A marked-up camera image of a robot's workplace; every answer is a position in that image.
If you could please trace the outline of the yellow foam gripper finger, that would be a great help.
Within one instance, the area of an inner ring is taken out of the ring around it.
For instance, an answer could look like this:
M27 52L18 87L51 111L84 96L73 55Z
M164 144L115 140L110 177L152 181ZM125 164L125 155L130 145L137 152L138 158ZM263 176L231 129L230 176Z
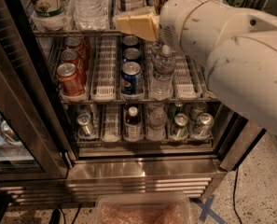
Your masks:
M121 12L113 17L113 23L123 34L135 35L147 41L159 39L159 15L154 7Z

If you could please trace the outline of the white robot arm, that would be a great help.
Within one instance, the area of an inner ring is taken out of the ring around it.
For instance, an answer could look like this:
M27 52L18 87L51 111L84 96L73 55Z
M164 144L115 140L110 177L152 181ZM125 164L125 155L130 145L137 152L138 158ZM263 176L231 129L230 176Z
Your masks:
M222 0L168 0L159 15L142 7L113 23L192 58L224 105L277 135L277 17Z

